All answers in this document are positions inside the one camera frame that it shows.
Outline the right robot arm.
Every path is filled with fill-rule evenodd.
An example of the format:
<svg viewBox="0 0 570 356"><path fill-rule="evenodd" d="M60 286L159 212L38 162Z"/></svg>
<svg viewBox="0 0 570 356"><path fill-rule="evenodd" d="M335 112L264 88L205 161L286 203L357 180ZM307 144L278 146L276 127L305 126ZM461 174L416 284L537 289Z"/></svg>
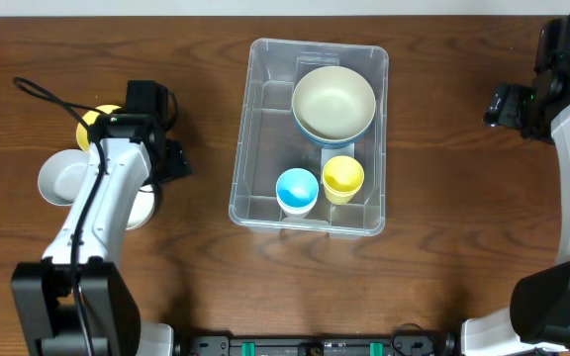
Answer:
<svg viewBox="0 0 570 356"><path fill-rule="evenodd" d="M570 351L570 15L541 29L535 77L498 87L486 125L551 143L558 155L561 235L554 266L524 277L508 307L463 322L463 355L530 355Z"/></svg>

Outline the clear plastic storage container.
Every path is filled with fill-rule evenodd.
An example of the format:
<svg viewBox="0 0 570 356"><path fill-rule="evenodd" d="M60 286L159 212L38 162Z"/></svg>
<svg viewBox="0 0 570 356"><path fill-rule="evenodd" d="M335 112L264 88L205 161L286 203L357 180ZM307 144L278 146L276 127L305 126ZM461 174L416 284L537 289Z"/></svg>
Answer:
<svg viewBox="0 0 570 356"><path fill-rule="evenodd" d="M369 131L355 142L364 183L351 201L333 205L320 196L304 219L287 218L277 203L276 182L290 168L320 176L322 147L297 129L295 86L310 71L342 66L361 74L376 97ZM389 55L377 45L258 39L250 47L229 215L254 231L298 229L331 237L374 236L385 226L386 131Z"/></svg>

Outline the yellow cup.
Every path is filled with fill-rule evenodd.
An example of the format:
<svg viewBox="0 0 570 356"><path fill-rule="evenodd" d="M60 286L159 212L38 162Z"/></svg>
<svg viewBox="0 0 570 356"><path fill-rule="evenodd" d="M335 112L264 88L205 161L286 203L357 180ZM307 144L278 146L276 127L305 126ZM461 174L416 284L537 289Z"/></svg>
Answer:
<svg viewBox="0 0 570 356"><path fill-rule="evenodd" d="M333 205L344 205L347 204L349 201L353 199L353 197L358 193L360 190L359 187L354 189L335 189L330 185L324 186L324 191L326 198L333 204Z"/></svg>
<svg viewBox="0 0 570 356"><path fill-rule="evenodd" d="M357 192L363 185L364 178L362 165L350 156L335 156L323 167L323 184L340 194Z"/></svg>

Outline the grey bowl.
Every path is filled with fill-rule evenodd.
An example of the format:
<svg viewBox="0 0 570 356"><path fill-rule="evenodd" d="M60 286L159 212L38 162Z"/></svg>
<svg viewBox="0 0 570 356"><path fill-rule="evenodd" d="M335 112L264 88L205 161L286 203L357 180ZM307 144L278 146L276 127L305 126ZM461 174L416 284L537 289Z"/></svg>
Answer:
<svg viewBox="0 0 570 356"><path fill-rule="evenodd" d="M42 197L56 206L71 206L80 190L88 161L88 153L79 149L67 149L51 156L38 177Z"/></svg>

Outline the beige bowl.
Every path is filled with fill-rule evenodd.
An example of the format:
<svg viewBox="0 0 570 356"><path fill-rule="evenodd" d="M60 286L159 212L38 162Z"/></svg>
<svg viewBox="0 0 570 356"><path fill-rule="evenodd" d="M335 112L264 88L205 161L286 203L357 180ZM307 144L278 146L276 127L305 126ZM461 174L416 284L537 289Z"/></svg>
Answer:
<svg viewBox="0 0 570 356"><path fill-rule="evenodd" d="M332 141L354 137L375 117L376 97L368 81L342 66L323 66L295 86L292 113L310 134Z"/></svg>

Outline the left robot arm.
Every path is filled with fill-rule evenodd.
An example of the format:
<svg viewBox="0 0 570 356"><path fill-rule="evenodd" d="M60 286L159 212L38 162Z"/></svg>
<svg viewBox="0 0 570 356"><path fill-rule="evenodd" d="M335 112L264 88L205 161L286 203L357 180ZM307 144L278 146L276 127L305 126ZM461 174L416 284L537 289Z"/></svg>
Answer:
<svg viewBox="0 0 570 356"><path fill-rule="evenodd" d="M144 185L191 174L167 133L175 94L131 80L125 105L84 123L88 166L55 240L38 262L21 262L11 290L32 355L171 355L175 333L142 320L119 264L129 215Z"/></svg>

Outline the light blue cup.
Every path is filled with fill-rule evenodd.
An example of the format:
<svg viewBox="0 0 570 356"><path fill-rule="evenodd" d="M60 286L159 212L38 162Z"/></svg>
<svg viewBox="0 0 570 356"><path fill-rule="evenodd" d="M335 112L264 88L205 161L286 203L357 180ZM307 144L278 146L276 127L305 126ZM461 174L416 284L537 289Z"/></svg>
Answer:
<svg viewBox="0 0 570 356"><path fill-rule="evenodd" d="M320 192L315 175L303 168L291 168L283 172L277 179L275 190L281 202L294 209L313 204Z"/></svg>

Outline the cream cup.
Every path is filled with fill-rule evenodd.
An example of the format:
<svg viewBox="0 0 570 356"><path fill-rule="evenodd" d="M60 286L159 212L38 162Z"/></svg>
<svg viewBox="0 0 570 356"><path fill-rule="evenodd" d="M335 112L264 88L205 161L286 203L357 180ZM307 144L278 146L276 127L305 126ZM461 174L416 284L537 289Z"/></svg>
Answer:
<svg viewBox="0 0 570 356"><path fill-rule="evenodd" d="M310 211L283 211L287 218L304 219Z"/></svg>

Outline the white bowl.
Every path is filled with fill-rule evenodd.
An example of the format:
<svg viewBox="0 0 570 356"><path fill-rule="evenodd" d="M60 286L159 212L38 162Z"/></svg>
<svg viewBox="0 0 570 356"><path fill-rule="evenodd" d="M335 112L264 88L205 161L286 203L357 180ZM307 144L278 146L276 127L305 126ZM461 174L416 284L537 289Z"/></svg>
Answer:
<svg viewBox="0 0 570 356"><path fill-rule="evenodd" d="M156 206L156 193L151 185L139 189L131 209L126 230L143 226L152 217Z"/></svg>

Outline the dark blue bowl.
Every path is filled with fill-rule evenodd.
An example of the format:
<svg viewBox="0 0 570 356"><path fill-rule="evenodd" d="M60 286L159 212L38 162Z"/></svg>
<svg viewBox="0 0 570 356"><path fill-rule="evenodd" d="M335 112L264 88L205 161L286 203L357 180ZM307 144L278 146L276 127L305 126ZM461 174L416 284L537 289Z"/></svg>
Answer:
<svg viewBox="0 0 570 356"><path fill-rule="evenodd" d="M329 149L338 149L347 147L348 145L357 142L359 139L363 138L366 133L369 131L371 125L369 125L365 130L363 130L358 135L338 141L332 141L328 139L317 138L313 134L309 133L298 121L294 121L297 129L303 134L303 136L310 142L322 147L322 148L329 148Z"/></svg>

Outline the pink cup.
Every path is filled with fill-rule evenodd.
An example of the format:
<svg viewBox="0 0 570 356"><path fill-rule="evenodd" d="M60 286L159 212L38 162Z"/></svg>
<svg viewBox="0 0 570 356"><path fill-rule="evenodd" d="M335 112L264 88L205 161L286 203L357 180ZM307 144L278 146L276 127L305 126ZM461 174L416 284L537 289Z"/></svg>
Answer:
<svg viewBox="0 0 570 356"><path fill-rule="evenodd" d="M281 200L278 200L277 203L278 203L278 205L282 211L311 211L311 209L314 207L316 202L313 201L310 204L303 206L303 207L292 207L292 206L287 205L286 203L284 203Z"/></svg>

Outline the yellow bowl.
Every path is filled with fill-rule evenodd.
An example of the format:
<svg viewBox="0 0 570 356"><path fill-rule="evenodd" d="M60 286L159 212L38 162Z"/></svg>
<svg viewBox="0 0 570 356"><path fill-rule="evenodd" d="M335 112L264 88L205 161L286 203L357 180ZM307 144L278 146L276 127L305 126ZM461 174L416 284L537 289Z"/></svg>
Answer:
<svg viewBox="0 0 570 356"><path fill-rule="evenodd" d="M97 110L103 114L111 114L118 109L120 109L120 106L117 105L101 105L97 107ZM91 126L96 121L98 116L99 116L98 112L88 111L86 114L83 115L82 119L88 126ZM76 127L75 137L79 148L87 152L90 146L87 136L87 129L84 128L81 124L78 124Z"/></svg>

